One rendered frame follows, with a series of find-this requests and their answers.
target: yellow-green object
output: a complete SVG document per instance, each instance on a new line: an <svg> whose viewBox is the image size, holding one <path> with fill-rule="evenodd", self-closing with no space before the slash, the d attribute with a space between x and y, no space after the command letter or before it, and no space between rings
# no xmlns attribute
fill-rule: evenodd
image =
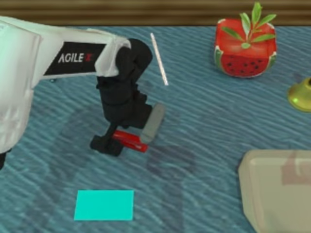
<svg viewBox="0 0 311 233"><path fill-rule="evenodd" d="M291 105L303 112L311 112L311 78L293 85L287 93Z"/></svg>

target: brown wooden edge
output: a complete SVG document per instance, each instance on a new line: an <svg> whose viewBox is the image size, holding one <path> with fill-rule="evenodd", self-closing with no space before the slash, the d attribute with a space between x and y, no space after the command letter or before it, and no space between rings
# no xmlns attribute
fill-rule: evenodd
<svg viewBox="0 0 311 233"><path fill-rule="evenodd" d="M2 0L0 15L50 25L214 26L251 13L252 0ZM311 0L262 0L274 25L311 26Z"/></svg>

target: red object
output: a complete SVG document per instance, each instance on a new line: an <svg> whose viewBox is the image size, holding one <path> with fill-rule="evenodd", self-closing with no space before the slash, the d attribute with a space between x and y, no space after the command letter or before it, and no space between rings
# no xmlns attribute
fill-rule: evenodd
<svg viewBox="0 0 311 233"><path fill-rule="evenodd" d="M235 30L243 39L245 32L241 20L222 19L217 24L215 38L215 62L224 73L250 78L260 75L270 68L276 59L276 39L251 43L247 49L242 48L243 41L228 35L221 28L228 27ZM251 38L263 34L276 34L271 24L264 24L261 32L254 33Z"/></svg>
<svg viewBox="0 0 311 233"><path fill-rule="evenodd" d="M119 140L125 147L137 150L140 152L146 152L148 145L140 141L137 135L116 130L112 136L113 139Z"/></svg>

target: teal rectangle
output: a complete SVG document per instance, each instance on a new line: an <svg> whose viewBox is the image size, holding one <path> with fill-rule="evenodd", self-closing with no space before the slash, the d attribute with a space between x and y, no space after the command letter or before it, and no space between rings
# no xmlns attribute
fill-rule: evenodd
<svg viewBox="0 0 311 233"><path fill-rule="evenodd" d="M75 221L131 221L133 190L79 190Z"/></svg>

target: white stick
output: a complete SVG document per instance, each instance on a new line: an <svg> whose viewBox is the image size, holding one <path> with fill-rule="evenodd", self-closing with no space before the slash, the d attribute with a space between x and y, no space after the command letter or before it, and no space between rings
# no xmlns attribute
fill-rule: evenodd
<svg viewBox="0 0 311 233"><path fill-rule="evenodd" d="M155 38L153 33L150 33L150 37L151 37L151 41L152 41L152 44L153 44L154 49L155 49L155 55L156 55L156 58L157 58L157 62L159 64L159 68L160 68L160 71L161 71L161 74L162 74L162 79L163 79L164 85L168 86L169 83L167 81L167 77L166 77L166 73L165 73L165 70L164 70L164 66L162 64L162 60L161 60L161 57L160 57L159 49L157 48L156 38Z"/></svg>

